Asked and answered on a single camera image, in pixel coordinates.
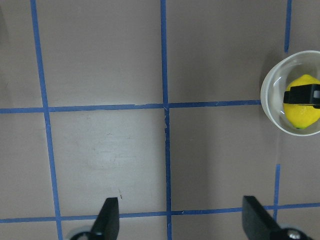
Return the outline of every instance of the metal screw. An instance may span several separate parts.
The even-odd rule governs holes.
[[[297,230],[292,230],[289,229],[288,232],[286,233],[288,235],[289,238],[291,239],[300,239],[301,235]]]

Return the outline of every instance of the grid line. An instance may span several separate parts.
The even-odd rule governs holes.
[[[41,89],[41,98],[42,98],[44,121],[45,121],[45,132],[46,132],[46,140],[47,140],[47,148],[48,148],[49,165],[50,165],[55,222],[56,222],[58,239],[63,240],[61,214],[60,214],[59,197],[58,197],[58,185],[57,185],[57,176],[56,176],[56,167],[55,167],[55,157],[54,157],[54,149],[53,149],[53,143],[52,143],[50,113],[49,113],[49,106],[48,106],[44,66],[43,66],[43,60],[42,60],[36,0],[30,0],[30,7],[31,7],[36,61],[38,66],[39,83],[40,83],[40,89]]]
[[[140,110],[140,109],[176,109],[176,108],[202,108],[202,107],[227,107],[227,106],[251,106],[261,105],[260,100],[233,100],[233,101],[199,101],[199,102],[172,102],[172,103],[148,103],[148,104],[114,104],[114,105],[83,105],[83,106],[48,106],[49,113],[78,112],[97,110]],[[0,108],[0,114],[29,114],[44,113],[43,107],[17,107]]]
[[[289,210],[289,209],[304,209],[304,208],[320,208],[320,202],[314,203],[298,203],[286,205],[266,205],[263,206],[266,210]],[[122,213],[120,218],[143,218],[143,217],[159,217],[159,216],[181,216],[181,215],[209,215],[209,214],[226,214],[239,213],[242,207],[218,208],[218,209],[204,209],[204,210],[179,210],[179,211],[152,211],[152,212],[136,212],[136,213]],[[95,220],[98,215],[79,215],[79,216],[62,216],[61,221],[74,220]],[[20,218],[5,218],[0,219],[0,224],[8,223],[25,223],[25,222],[51,222],[55,221],[55,217],[20,217]]]
[[[273,219],[275,221],[277,221],[277,217],[278,217],[280,172],[281,172],[281,165],[277,164],[275,167],[274,200],[273,200],[273,205],[274,205]]]
[[[166,235],[172,240],[172,209],[171,209],[171,159],[170,159],[170,105],[168,94],[168,63],[167,63],[167,12],[166,0],[160,0],[161,16],[161,66],[162,94],[165,121],[165,182],[166,182]]]
[[[284,52],[285,53],[288,53],[289,46],[290,46],[291,13],[292,13],[292,0],[287,0],[286,17],[285,17],[285,35],[284,35]]]

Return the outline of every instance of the lemon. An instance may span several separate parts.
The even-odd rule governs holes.
[[[286,91],[290,91],[291,87],[308,84],[320,84],[320,81],[313,76],[305,74],[291,82]],[[284,103],[283,110],[286,118],[297,129],[305,129],[320,118],[320,109],[313,106]]]

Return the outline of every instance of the gray floor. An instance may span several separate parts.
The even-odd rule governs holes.
[[[277,165],[277,220],[320,235],[319,135],[229,102],[259,100],[275,64],[320,50],[319,2],[292,2],[288,53],[286,0],[163,2],[167,89],[160,0],[38,0],[41,46],[35,1],[0,2],[0,239],[69,239],[107,197],[123,214],[118,239],[168,239],[166,91],[181,103],[169,110],[173,240],[245,240],[236,209],[243,195],[274,205]]]

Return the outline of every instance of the blue tape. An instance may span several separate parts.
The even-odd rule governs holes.
[[[170,110],[168,94],[168,63],[167,63],[167,14],[166,0],[160,0],[161,13],[161,63],[162,63],[162,93],[165,115],[165,178],[166,178],[166,234],[167,239],[172,240],[171,217],[171,166],[170,166]]]
[[[291,13],[292,13],[292,0],[287,0],[286,19],[285,19],[285,35],[284,35],[284,52],[285,53],[288,53],[289,46],[290,46]]]
[[[241,211],[242,211],[242,207],[233,207],[233,208],[206,209],[206,210],[172,211],[172,215],[226,214],[226,213],[238,213]]]
[[[279,205],[278,206],[278,209],[304,209],[304,208],[320,208],[320,202],[287,204],[287,205]]]
[[[36,0],[30,0],[30,7],[31,7],[36,61],[37,61],[37,66],[38,66],[43,113],[44,113],[44,120],[45,120],[45,130],[46,130],[49,165],[50,165],[50,173],[51,173],[51,184],[52,184],[52,193],[53,193],[55,221],[56,221],[58,239],[63,240],[61,214],[60,214],[59,197],[58,197],[56,167],[55,167],[54,151],[53,151],[53,144],[52,144],[52,134],[51,134],[50,114],[49,114],[49,109],[48,109],[48,98],[47,98],[47,90],[46,90],[46,82],[45,82],[45,73],[44,73],[42,51],[41,51],[41,44],[40,44],[40,33],[39,33],[39,25],[38,25],[38,14],[37,14]]]
[[[158,217],[158,216],[168,216],[168,213],[166,211],[152,211],[152,212],[138,212],[138,213],[123,213],[123,214],[120,214],[120,218],[121,219],[142,218],[142,217]]]
[[[0,224],[54,222],[54,221],[56,221],[55,217],[25,217],[25,218],[0,219]]]
[[[203,102],[169,103],[169,107],[172,109],[174,109],[174,108],[243,106],[243,105],[261,105],[261,101],[260,100],[237,100],[237,101],[203,101]]]
[[[277,164],[275,167],[274,199],[273,199],[273,205],[274,205],[273,219],[275,221],[277,221],[277,217],[278,217],[280,173],[281,173],[281,165]]]
[[[0,114],[30,114],[43,113],[43,107],[25,107],[25,108],[0,108]]]
[[[120,104],[120,105],[88,105],[88,106],[51,106],[49,112],[77,112],[95,110],[134,110],[134,109],[162,109],[162,103],[149,103],[143,105]]]
[[[98,215],[84,215],[84,216],[62,216],[62,221],[75,221],[75,220],[96,220]]]
[[[263,206],[263,208],[265,210],[274,210],[275,209],[275,206],[274,205],[271,205],[271,206]]]

